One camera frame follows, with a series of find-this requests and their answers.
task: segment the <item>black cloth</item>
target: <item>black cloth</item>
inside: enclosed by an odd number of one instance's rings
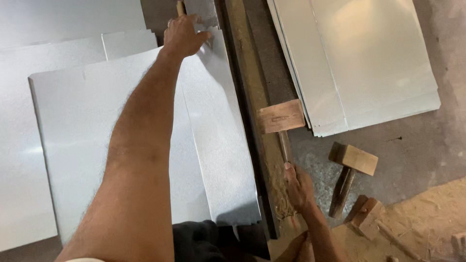
[[[175,262],[226,262],[217,247],[219,229],[210,221],[173,225]]]

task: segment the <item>concrete floor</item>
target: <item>concrete floor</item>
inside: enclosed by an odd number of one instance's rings
[[[245,6],[270,102],[276,104],[297,98],[291,79],[282,73],[286,67],[284,60],[273,59],[279,43],[273,44],[274,39],[264,33],[270,26],[255,21],[264,15],[260,3],[248,8],[253,2],[260,1],[245,1]],[[351,144],[379,157],[374,177],[356,176],[344,216],[360,194],[388,205],[424,192],[430,186],[465,176],[464,4],[459,0],[414,0],[414,4],[442,106],[436,111],[325,138],[314,137],[306,128],[288,131],[295,161],[313,178],[316,198],[324,213],[329,210],[333,187],[341,171],[341,166],[328,160],[334,141]],[[329,222],[332,226],[341,223],[334,219]]]

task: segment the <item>wooden mallet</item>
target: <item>wooden mallet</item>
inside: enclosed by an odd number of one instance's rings
[[[360,172],[374,176],[378,157],[357,149],[352,145],[342,145],[334,142],[332,150],[330,150],[329,160],[343,165],[342,172],[333,190],[329,210],[330,217],[339,219],[342,216],[355,173]]]
[[[287,130],[306,125],[301,101],[291,100],[257,110],[260,131],[263,134],[278,132],[285,162],[294,163]]]

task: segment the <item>hand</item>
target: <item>hand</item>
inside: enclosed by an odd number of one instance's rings
[[[193,23],[197,21],[200,21],[200,16],[196,14],[182,15],[170,20],[164,32],[163,49],[181,59],[196,54],[202,44],[212,36],[210,32],[196,34]]]
[[[285,163],[285,180],[291,204],[301,214],[317,207],[311,177],[300,167]]]
[[[293,239],[275,262],[315,262],[309,232],[305,231]]]

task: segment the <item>wooden block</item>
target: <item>wooden block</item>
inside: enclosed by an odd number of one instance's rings
[[[363,208],[364,204],[369,200],[369,198],[366,195],[359,195],[356,202],[354,203],[353,207],[348,213],[348,216],[346,216],[345,220],[343,223],[348,223],[353,218],[361,211],[361,208]]]
[[[358,172],[373,176],[378,157],[355,148],[334,142],[330,150],[329,160],[356,169]]]
[[[259,109],[257,110],[257,116],[259,128],[263,134],[306,125],[299,99]]]
[[[379,228],[375,221],[379,217],[383,207],[383,204],[377,199],[369,198],[349,225],[360,235],[373,240],[379,234]]]

